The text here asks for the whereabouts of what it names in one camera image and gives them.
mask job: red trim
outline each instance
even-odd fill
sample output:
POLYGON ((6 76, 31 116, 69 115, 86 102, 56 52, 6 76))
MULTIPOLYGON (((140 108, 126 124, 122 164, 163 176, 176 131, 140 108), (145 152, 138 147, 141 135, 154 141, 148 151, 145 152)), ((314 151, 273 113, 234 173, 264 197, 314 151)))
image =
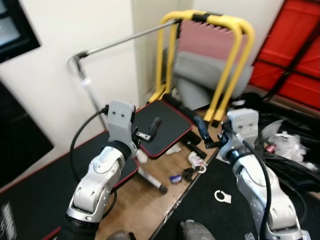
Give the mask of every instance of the red trim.
MULTIPOLYGON (((94 139, 95 137, 99 136, 100 134, 103 134, 104 132, 107 132, 107 131, 102 131, 102 132, 100 132, 99 134, 97 134, 97 135, 95 135, 95 136, 93 136, 93 137, 89 138, 87 141, 85 141, 85 142, 81 143, 81 144, 80 144, 79 146, 77 146, 75 149, 77 149, 77 148, 81 147, 83 144, 85 144, 85 143, 89 142, 90 140, 94 139)), ((18 183, 22 182, 23 180, 25 180, 26 178, 30 177, 31 175, 33 175, 33 174, 35 174, 35 173, 39 172, 40 170, 44 169, 45 167, 49 166, 50 164, 53 164, 55 161, 57 161, 58 159, 62 158, 62 157, 63 157, 63 156, 65 156, 65 155, 67 155, 68 153, 69 153, 69 152, 66 152, 66 153, 62 154, 61 156, 57 157, 55 160, 53 160, 53 161, 51 161, 51 162, 47 163, 46 165, 43 165, 43 167, 39 168, 38 170, 36 170, 36 171, 34 171, 34 172, 29 173, 28 175, 24 176, 24 177, 23 177, 23 178, 21 178, 19 181, 17 181, 15 184, 13 184, 13 185, 9 185, 9 186, 5 187, 5 188, 0 192, 0 196, 1 196, 5 191, 7 191, 7 190, 9 190, 9 189, 13 188, 13 187, 14 187, 15 185, 17 185, 18 183)))
MULTIPOLYGON (((180 139, 180 138, 182 138, 186 133, 188 133, 189 131, 191 131, 192 130, 192 122, 190 121, 190 119, 186 116, 186 115, 184 115, 182 112, 180 112, 180 111, 178 111, 176 108, 174 108, 173 106, 171 106, 169 103, 167 103, 165 100, 161 100, 165 105, 167 105, 169 108, 171 108, 173 111, 175 111, 177 114, 179 114, 181 117, 183 117, 185 120, 187 120, 189 123, 190 123, 190 128, 185 132, 185 133, 183 133, 180 137, 178 137, 177 138, 177 141, 180 139)), ((141 145, 140 146, 140 148, 149 156, 149 157, 151 157, 151 158, 157 158, 158 156, 161 156, 164 152, 166 152, 167 151, 167 149, 169 149, 171 146, 172 146, 173 144, 170 144, 168 147, 166 147, 165 149, 163 149, 160 153, 158 153, 158 154, 156 154, 156 155, 153 155, 153 154, 151 154, 150 152, 148 152, 147 151, 147 149, 143 146, 143 145, 141 145)))
POLYGON ((47 236, 45 236, 44 238, 42 238, 42 240, 50 240, 53 237, 56 237, 56 235, 58 234, 58 232, 60 232, 61 227, 57 227, 55 230, 53 230, 51 233, 49 233, 47 236))
MULTIPOLYGON (((150 104, 152 104, 152 103, 154 103, 154 101, 151 102, 151 103, 148 103, 148 104, 145 105, 144 107, 140 108, 139 110, 136 111, 136 113, 138 113, 139 111, 141 111, 141 110, 144 109, 146 106, 148 106, 148 105, 150 105, 150 104)), ((177 112, 179 115, 181 115, 182 117, 184 117, 184 118, 185 118, 188 122, 190 122, 190 124, 192 125, 192 122, 191 122, 184 114, 182 114, 181 112, 178 112, 176 109, 174 109, 174 108, 173 108, 172 106, 170 106, 169 104, 167 104, 167 105, 168 105, 170 108, 172 108, 175 112, 177 112)), ((105 130, 104 130, 104 131, 100 132, 99 134, 97 134, 97 135, 89 138, 87 141, 81 143, 81 144, 80 144, 79 146, 77 146, 75 149, 81 147, 83 144, 89 142, 90 140, 94 139, 94 138, 97 137, 98 135, 103 134, 103 133, 105 133, 105 132, 108 132, 108 131, 105 131, 105 130)), ((49 166, 50 164, 54 163, 56 160, 58 160, 59 158, 62 158, 63 156, 67 155, 68 153, 69 153, 69 151, 66 152, 66 153, 64 153, 64 154, 62 154, 61 156, 57 157, 55 160, 47 163, 46 165, 43 165, 43 167, 39 168, 38 170, 36 170, 36 171, 34 171, 34 172, 31 172, 30 174, 24 176, 24 177, 21 178, 19 181, 17 181, 15 184, 12 184, 12 185, 9 185, 9 186, 5 187, 5 188, 2 189, 2 191, 0 192, 0 196, 1 196, 5 191, 13 188, 13 187, 14 187, 15 185, 17 185, 18 183, 22 182, 23 180, 25 180, 26 178, 30 177, 31 175, 39 172, 40 170, 42 170, 42 169, 44 169, 45 167, 49 166)), ((157 156, 149 155, 149 157, 151 157, 151 158, 156 158, 157 156)))

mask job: window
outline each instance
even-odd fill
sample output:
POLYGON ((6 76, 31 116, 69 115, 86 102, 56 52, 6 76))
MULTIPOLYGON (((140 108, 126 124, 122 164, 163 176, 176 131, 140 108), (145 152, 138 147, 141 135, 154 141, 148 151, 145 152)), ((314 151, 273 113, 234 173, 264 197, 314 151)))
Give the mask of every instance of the window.
POLYGON ((38 48, 18 0, 0 0, 0 63, 38 48))

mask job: wooden table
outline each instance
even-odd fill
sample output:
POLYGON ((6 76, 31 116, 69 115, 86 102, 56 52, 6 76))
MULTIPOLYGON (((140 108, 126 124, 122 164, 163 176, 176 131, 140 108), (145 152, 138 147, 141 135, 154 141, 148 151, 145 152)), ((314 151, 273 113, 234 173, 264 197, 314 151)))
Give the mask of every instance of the wooden table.
MULTIPOLYGON (((209 133, 214 141, 221 128, 209 128, 209 133)), ((201 142, 198 147, 207 153, 206 161, 215 151, 207 150, 201 142)), ((162 195, 158 189, 136 175, 117 191, 117 201, 110 214, 100 223, 96 240, 106 240, 118 230, 133 232, 136 239, 147 240, 167 216, 170 209, 189 186, 189 182, 182 180, 178 184, 171 184, 169 176, 181 174, 190 168, 188 155, 190 150, 185 146, 178 153, 163 155, 157 160, 149 160, 142 165, 148 173, 155 176, 168 187, 168 193, 162 195)))

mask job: white wall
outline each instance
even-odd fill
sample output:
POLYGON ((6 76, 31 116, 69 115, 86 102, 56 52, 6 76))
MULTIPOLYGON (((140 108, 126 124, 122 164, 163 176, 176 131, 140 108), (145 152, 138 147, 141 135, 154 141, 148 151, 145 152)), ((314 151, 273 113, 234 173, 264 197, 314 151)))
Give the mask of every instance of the white wall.
POLYGON ((284 0, 193 0, 193 9, 225 14, 249 21, 256 33, 248 59, 252 64, 284 0))
MULTIPOLYGON (((66 153, 81 124, 94 113, 68 58, 133 34, 131 0, 21 0, 41 47, 0 64, 0 79, 55 145, 31 170, 66 153)), ((83 60, 99 100, 139 104, 134 41, 83 60)), ((103 130, 90 123, 79 141, 103 130)))
MULTIPOLYGON (((192 0, 132 0, 134 31, 142 32, 158 26, 161 19, 172 11, 192 7, 192 0)), ((164 45, 169 41, 169 27, 165 30, 164 45)), ((136 60, 140 96, 143 97, 156 84, 156 56, 158 32, 136 39, 136 60)), ((149 98, 141 98, 145 103, 149 98)))

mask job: black cable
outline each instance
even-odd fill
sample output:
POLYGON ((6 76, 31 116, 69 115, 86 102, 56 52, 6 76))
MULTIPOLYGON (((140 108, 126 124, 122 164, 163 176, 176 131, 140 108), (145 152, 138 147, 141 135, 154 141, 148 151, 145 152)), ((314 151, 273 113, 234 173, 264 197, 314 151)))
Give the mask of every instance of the black cable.
POLYGON ((104 113, 105 111, 106 111, 106 108, 103 108, 102 110, 97 111, 95 114, 93 114, 91 117, 89 117, 89 119, 84 122, 84 124, 79 128, 79 130, 76 132, 76 134, 74 135, 74 137, 72 139, 72 143, 70 146, 70 152, 69 152, 69 161, 70 161, 70 167, 71 167, 72 173, 73 173, 77 183, 80 182, 80 177, 77 174, 75 164, 74 164, 74 149, 75 149, 75 144, 76 144, 77 138, 79 137, 82 130, 86 127, 86 125, 91 122, 92 119, 94 119, 96 116, 104 113))
POLYGON ((313 181, 317 182, 317 184, 320 186, 320 176, 316 173, 314 173, 313 171, 311 171, 310 169, 306 168, 305 166, 289 160, 285 157, 279 156, 279 155, 275 155, 273 153, 264 153, 264 156, 267 160, 267 162, 280 162, 283 164, 286 164, 287 166, 290 166, 292 168, 295 168, 301 172, 303 172, 304 174, 308 175, 310 178, 313 179, 313 181))
POLYGON ((111 212, 111 210, 114 208, 114 206, 116 204, 117 197, 118 197, 117 190, 115 188, 112 188, 111 192, 113 192, 113 201, 112 201, 110 207, 108 208, 108 210, 103 214, 102 219, 104 219, 111 212))
POLYGON ((308 215, 308 207, 306 204, 305 199, 302 197, 302 195, 296 190, 294 189, 289 183, 287 183, 285 180, 281 179, 280 177, 278 177, 279 182, 283 185, 285 185, 288 189, 290 189, 292 192, 294 192, 297 197, 299 198, 302 207, 303 207, 303 214, 302 216, 299 218, 299 222, 302 224, 306 219, 307 219, 307 215, 308 215))
POLYGON ((262 160, 262 158, 256 153, 254 148, 247 141, 242 140, 242 143, 256 157, 256 159, 258 160, 258 162, 259 162, 259 164, 260 164, 260 166, 262 168, 263 174, 264 174, 265 185, 266 185, 266 204, 265 204, 265 210, 264 210, 264 214, 263 214, 263 218, 262 218, 262 222, 261 222, 260 234, 259 234, 260 239, 264 239, 267 220, 268 220, 268 216, 269 216, 269 213, 270 213, 270 207, 271 207, 271 184, 270 184, 270 179, 269 179, 267 167, 266 167, 264 161, 262 160))

